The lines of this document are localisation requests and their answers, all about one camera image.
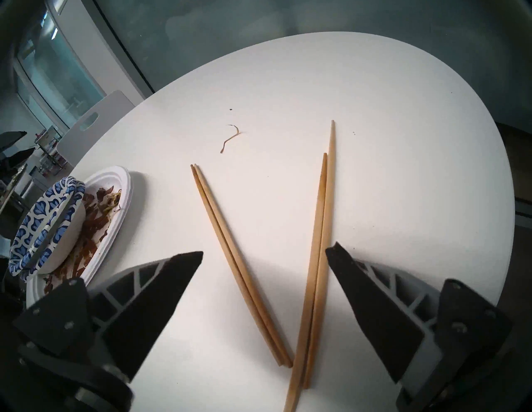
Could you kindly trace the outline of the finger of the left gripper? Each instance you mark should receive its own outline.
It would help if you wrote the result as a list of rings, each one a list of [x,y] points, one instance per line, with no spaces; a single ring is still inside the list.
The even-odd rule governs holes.
[[[1,177],[13,177],[16,175],[20,165],[24,165],[33,152],[34,147],[31,147],[26,150],[20,150],[12,156],[2,159]]]
[[[4,152],[27,134],[26,131],[7,131],[0,134],[0,151]]]

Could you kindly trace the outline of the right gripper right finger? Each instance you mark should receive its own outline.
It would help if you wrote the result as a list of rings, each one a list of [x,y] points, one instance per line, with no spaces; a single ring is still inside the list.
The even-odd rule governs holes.
[[[440,290],[411,273],[353,258],[338,242],[327,261],[358,325],[394,383],[398,411],[435,411],[494,373],[511,320],[462,281]]]

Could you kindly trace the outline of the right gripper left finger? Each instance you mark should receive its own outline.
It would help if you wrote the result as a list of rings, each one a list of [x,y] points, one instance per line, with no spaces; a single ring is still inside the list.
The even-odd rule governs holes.
[[[73,278],[18,316],[28,383],[13,411],[130,411],[130,386],[200,267],[193,251],[137,265],[89,290]]]

